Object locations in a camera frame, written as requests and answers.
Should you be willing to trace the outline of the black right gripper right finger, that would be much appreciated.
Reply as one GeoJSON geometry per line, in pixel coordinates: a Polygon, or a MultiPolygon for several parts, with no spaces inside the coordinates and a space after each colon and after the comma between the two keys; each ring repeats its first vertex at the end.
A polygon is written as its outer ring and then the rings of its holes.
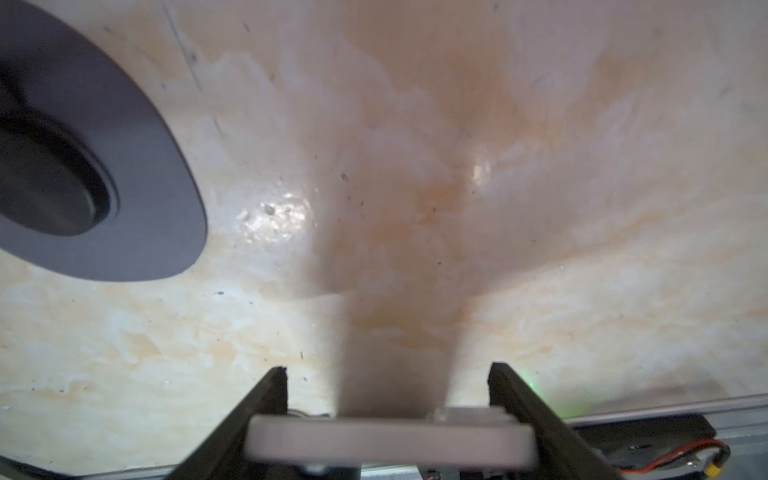
{"type": "Polygon", "coordinates": [[[536,437],[538,465],[528,471],[509,472],[507,479],[614,479],[622,475],[596,454],[508,364],[495,362],[488,376],[492,406],[504,408],[536,437]]]}

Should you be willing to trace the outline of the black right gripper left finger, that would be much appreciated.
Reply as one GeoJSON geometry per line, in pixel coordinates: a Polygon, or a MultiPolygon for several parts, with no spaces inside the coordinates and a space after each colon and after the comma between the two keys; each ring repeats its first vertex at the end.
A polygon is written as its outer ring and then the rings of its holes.
{"type": "Polygon", "coordinates": [[[166,479],[266,479],[269,464],[245,457],[244,445],[254,415],[282,415],[288,410],[285,367],[271,368],[202,444],[166,479]]]}

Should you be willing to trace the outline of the black phone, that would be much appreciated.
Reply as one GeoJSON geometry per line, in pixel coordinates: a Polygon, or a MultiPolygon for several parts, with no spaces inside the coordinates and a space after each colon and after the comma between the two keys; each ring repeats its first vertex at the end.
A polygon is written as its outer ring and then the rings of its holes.
{"type": "Polygon", "coordinates": [[[500,407],[451,407],[425,419],[255,415],[243,454],[296,466],[527,471],[538,465],[534,429],[500,407]]]}

